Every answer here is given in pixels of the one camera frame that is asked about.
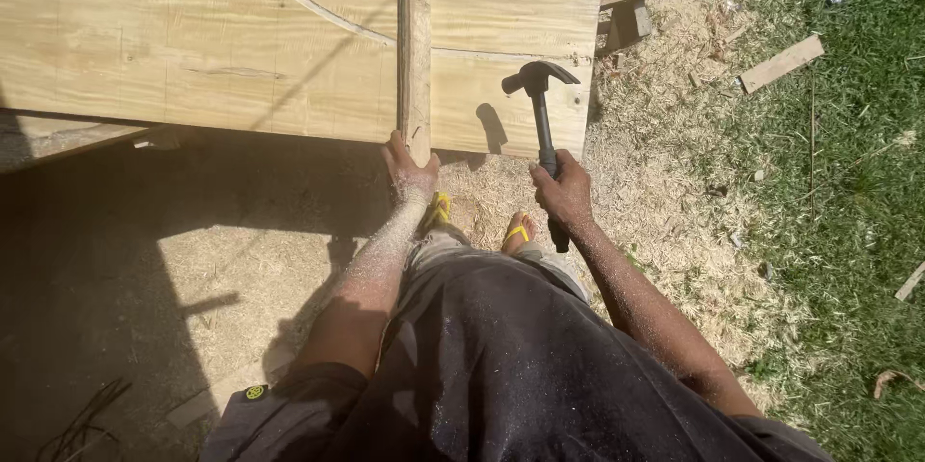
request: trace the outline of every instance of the wooden post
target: wooden post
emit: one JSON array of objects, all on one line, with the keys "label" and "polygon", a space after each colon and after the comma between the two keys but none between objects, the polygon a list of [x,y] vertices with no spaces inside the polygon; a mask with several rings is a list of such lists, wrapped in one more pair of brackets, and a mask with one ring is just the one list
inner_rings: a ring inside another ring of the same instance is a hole
[{"label": "wooden post", "polygon": [[430,0],[399,0],[398,119],[414,163],[430,160]]}]

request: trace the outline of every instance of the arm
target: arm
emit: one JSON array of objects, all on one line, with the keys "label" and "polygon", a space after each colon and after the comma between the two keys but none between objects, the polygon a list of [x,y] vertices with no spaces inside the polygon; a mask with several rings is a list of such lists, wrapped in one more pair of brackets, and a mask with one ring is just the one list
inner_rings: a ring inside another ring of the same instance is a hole
[{"label": "arm", "polygon": [[400,132],[382,148],[396,198],[386,225],[353,258],[330,303],[318,315],[292,366],[338,362],[369,379],[376,369],[382,331],[398,297],[408,245],[436,185],[440,161],[414,165]]},{"label": "arm", "polygon": [[533,167],[537,200],[584,256],[613,326],[648,349],[668,371],[727,415],[761,416],[719,354],[694,325],[629,262],[591,214],[591,179],[566,150],[560,175]]}]

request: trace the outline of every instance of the hammer head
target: hammer head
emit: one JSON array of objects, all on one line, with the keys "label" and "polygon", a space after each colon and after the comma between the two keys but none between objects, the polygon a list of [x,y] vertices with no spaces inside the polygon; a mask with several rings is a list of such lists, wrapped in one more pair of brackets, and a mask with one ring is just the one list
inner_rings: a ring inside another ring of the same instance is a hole
[{"label": "hammer head", "polygon": [[530,61],[521,66],[519,72],[502,79],[502,90],[510,95],[521,88],[531,98],[549,89],[549,77],[552,76],[565,84],[581,84],[565,68],[549,61]]}]

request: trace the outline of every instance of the green grass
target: green grass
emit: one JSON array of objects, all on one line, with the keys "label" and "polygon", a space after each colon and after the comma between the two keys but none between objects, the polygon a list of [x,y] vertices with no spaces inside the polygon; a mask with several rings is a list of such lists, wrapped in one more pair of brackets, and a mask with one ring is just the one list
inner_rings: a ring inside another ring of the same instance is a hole
[{"label": "green grass", "polygon": [[[780,384],[788,404],[772,415],[807,428],[836,459],[923,460],[925,393],[894,381],[877,401],[872,390],[884,370],[925,381],[925,283],[907,302],[893,297],[925,260],[925,59],[907,60],[925,55],[925,0],[745,1],[760,21],[736,65],[814,31],[826,50],[721,122],[737,188],[767,216],[749,231],[751,254],[770,260],[771,282],[813,314],[797,350],[746,371]],[[815,211],[806,197],[813,96]],[[910,130],[913,145],[872,154]],[[761,167],[766,180],[748,182]],[[797,369],[810,360],[815,370]]]}]

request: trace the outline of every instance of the right hand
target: right hand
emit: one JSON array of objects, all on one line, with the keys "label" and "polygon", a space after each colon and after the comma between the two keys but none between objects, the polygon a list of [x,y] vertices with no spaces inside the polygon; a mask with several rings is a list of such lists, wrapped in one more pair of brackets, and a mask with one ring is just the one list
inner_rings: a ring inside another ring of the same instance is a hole
[{"label": "right hand", "polygon": [[552,180],[542,166],[530,167],[537,202],[569,234],[594,222],[591,214],[591,177],[567,149],[556,150],[559,178]]}]

